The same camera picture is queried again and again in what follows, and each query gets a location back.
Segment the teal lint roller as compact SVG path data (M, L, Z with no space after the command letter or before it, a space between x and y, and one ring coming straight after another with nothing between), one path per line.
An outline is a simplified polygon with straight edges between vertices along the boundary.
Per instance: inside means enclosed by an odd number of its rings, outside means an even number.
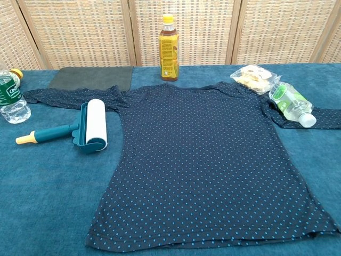
M100 99L92 99L83 103L75 122L32 131L29 135L16 138L15 142L18 145L42 143L67 135L72 136L72 143L85 154L104 150L108 144L104 102Z

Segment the navy polka dot shirt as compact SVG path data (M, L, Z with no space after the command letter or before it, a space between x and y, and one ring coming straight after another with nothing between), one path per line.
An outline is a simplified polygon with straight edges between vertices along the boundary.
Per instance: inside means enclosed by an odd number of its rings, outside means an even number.
M97 98L119 114L123 149L88 231L89 247L195 249L341 234L275 130L300 124L266 96L224 82L24 96L69 109Z

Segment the yellow label tea bottle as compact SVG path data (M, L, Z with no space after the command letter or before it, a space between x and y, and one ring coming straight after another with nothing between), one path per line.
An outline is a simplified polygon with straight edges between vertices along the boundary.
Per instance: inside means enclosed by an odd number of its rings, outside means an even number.
M163 14L163 29L158 36L160 74L164 81L176 81L179 76L179 34L172 14Z

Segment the dark grey mat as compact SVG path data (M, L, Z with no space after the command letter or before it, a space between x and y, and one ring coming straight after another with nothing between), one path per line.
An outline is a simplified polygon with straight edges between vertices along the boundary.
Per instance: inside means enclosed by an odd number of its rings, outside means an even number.
M99 89L113 86L120 91L131 87L133 67L65 67L54 76L49 88L61 90Z

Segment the clear snack bag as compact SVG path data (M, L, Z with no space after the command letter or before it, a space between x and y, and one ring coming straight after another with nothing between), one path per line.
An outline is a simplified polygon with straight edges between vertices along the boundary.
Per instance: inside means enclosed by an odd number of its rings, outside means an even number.
M247 65L232 73L230 78L262 95L278 84L281 76L258 65Z

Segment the clear bottle white cap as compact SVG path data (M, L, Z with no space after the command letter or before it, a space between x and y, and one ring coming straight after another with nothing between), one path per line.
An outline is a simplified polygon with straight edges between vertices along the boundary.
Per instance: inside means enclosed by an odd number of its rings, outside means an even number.
M287 120L298 122L304 128L310 128L316 124L316 118L312 114L312 103L291 84L279 82L269 91L269 97Z

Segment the woven folding screen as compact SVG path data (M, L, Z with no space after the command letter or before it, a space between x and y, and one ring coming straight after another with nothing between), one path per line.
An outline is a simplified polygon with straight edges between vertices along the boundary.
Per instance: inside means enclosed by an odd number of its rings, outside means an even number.
M341 62L341 0L0 0L0 61L157 66L165 13L181 65Z

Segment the teal table cover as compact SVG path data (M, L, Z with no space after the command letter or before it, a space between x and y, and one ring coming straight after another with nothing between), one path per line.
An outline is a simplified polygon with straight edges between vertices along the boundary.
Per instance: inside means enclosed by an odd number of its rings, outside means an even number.
M260 65L282 76L314 107L341 109L341 63ZM239 66L182 66L178 87L225 81ZM107 113L108 146L84 155L64 137L17 145L37 129L71 123L77 110L30 105L31 117L9 124L0 116L0 256L341 256L341 236L217 249L150 249L110 253L85 245L93 214L120 158L118 115ZM341 130L291 130L273 124L306 183L341 226Z

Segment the clear water bottle green label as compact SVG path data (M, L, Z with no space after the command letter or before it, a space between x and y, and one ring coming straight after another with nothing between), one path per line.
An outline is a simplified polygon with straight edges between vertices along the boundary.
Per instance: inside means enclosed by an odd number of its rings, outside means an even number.
M31 117L31 110L8 70L0 68L0 114L11 124Z

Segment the white drink bottle yellow cap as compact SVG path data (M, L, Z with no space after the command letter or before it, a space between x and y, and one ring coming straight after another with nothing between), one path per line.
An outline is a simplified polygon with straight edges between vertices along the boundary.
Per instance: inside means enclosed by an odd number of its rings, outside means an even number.
M15 82L16 87L19 88L21 85L21 80L23 79L22 71L19 69L12 68L10 69L10 74Z

